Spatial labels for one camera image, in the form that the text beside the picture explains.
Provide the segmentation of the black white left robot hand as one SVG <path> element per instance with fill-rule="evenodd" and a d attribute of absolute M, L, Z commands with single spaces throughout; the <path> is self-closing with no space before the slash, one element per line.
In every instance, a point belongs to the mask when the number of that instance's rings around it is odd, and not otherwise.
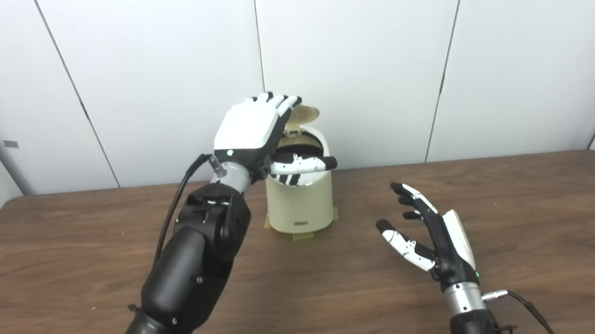
<path fill-rule="evenodd" d="M 289 157 L 276 152 L 287 122 L 301 104 L 299 96 L 266 92 L 231 107 L 214 138 L 214 155 L 226 175 L 213 182 L 244 194 L 269 175 L 305 175 L 336 169 L 335 157 Z"/>

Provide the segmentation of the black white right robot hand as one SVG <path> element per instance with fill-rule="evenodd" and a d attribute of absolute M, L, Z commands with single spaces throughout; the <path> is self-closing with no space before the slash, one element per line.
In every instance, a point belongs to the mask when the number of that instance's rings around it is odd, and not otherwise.
<path fill-rule="evenodd" d="M 407 221 L 422 221 L 432 240 L 432 248 L 407 237 L 381 219 L 376 228 L 388 244 L 411 264 L 429 272 L 444 291 L 461 283 L 480 284 L 475 258 L 459 215 L 454 210 L 440 213 L 419 190 L 405 183 L 392 182 L 392 191 L 401 205 L 412 209 L 404 212 Z"/>

